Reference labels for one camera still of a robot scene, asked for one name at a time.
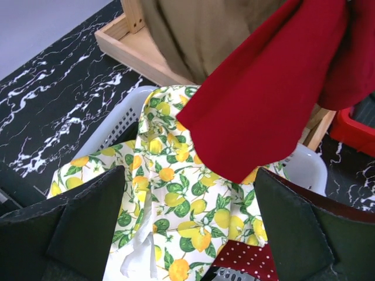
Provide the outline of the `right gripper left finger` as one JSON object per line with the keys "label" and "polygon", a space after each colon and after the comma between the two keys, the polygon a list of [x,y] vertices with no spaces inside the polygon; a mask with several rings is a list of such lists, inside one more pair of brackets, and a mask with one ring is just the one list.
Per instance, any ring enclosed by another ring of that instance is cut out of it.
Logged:
{"label": "right gripper left finger", "polygon": [[125,186],[116,166],[1,217],[1,280],[102,280]]}

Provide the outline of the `lemon print skirt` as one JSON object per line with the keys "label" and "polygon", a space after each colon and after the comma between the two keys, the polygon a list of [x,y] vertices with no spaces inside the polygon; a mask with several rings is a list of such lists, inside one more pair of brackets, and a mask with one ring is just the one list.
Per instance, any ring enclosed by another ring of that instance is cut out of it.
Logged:
{"label": "lemon print skirt", "polygon": [[156,89],[144,102],[134,140],[72,160],[53,175],[49,197],[115,166],[125,169],[104,280],[201,280],[228,240],[268,244],[256,173],[236,184],[212,172],[176,118],[196,91]]}

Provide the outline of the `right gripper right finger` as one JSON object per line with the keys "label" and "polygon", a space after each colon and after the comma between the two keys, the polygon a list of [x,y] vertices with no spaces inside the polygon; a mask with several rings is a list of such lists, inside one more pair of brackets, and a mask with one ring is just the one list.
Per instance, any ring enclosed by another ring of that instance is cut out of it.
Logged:
{"label": "right gripper right finger", "polygon": [[374,214],[261,168],[255,195],[279,280],[374,280]]}

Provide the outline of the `red polka dot skirt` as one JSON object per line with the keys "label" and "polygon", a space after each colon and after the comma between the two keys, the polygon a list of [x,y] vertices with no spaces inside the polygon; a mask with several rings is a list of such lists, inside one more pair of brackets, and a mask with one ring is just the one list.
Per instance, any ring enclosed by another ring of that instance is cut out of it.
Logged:
{"label": "red polka dot skirt", "polygon": [[212,266],[249,273],[260,280],[279,280],[271,248],[268,244],[260,247],[228,240]]}

